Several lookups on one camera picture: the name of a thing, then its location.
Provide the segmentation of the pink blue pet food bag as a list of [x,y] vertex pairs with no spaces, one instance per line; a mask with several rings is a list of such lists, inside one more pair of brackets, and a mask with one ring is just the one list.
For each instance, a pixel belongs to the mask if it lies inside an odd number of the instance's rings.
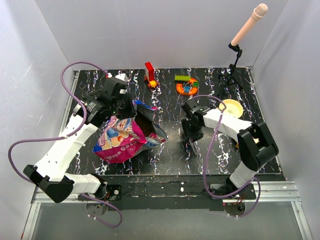
[[[154,148],[168,139],[166,132],[154,121],[157,107],[148,106],[139,100],[134,101],[133,106],[136,109],[135,117],[117,119],[112,116],[107,122],[106,128],[92,150],[102,160],[112,164],[124,163],[142,151]],[[155,133],[146,138],[135,122],[136,117],[151,121]]]

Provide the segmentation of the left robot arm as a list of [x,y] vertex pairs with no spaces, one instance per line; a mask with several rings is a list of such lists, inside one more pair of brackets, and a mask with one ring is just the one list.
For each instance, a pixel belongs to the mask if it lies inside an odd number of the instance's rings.
[[107,194],[107,182],[97,174],[69,174],[70,162],[85,142],[103,125],[116,117],[134,117],[136,110],[128,93],[128,77],[121,73],[108,77],[101,89],[83,97],[73,110],[68,124],[50,150],[35,165],[27,165],[24,174],[55,203],[71,194],[89,194],[95,200]]

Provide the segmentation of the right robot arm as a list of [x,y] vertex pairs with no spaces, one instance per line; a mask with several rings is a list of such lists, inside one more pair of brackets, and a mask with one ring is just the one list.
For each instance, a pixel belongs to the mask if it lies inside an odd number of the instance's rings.
[[183,138],[192,148],[196,141],[203,138],[204,127],[221,132],[238,144],[241,161],[226,179],[225,185],[213,192],[216,196],[239,198],[245,192],[245,185],[279,154],[279,148],[264,121],[241,120],[223,113],[224,110],[201,106],[195,99],[184,103],[182,109],[186,113],[186,118],[181,120]]

